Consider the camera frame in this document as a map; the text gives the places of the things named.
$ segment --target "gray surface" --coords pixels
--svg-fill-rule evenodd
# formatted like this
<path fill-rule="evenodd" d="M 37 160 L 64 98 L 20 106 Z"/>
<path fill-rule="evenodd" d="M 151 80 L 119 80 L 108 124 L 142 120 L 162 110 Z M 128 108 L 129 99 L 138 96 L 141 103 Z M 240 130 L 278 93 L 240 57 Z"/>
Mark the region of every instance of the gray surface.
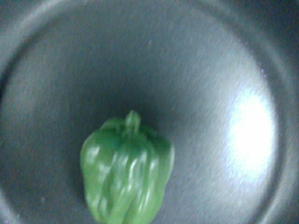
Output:
<path fill-rule="evenodd" d="M 22 4 L 0 8 L 2 223 L 93 223 L 80 148 L 131 109 L 176 147 L 154 224 L 298 223 L 298 8 Z"/>

